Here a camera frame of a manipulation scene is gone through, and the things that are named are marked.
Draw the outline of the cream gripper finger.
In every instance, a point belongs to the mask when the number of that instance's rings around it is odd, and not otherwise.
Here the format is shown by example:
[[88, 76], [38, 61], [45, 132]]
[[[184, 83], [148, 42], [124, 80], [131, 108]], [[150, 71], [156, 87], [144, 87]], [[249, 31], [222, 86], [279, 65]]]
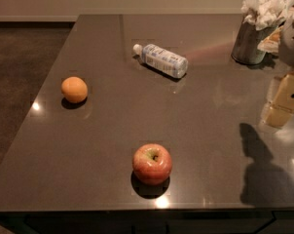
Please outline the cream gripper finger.
[[272, 80], [262, 111], [262, 121], [270, 127], [281, 129], [293, 116], [294, 71]]

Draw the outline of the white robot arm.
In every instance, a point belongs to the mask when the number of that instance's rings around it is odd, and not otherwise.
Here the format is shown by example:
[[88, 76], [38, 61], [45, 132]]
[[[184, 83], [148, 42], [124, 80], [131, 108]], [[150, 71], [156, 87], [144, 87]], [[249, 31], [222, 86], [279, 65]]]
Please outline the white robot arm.
[[281, 30], [278, 56], [291, 70], [272, 80], [261, 115], [262, 123], [275, 129], [294, 116], [294, 19], [288, 19]]

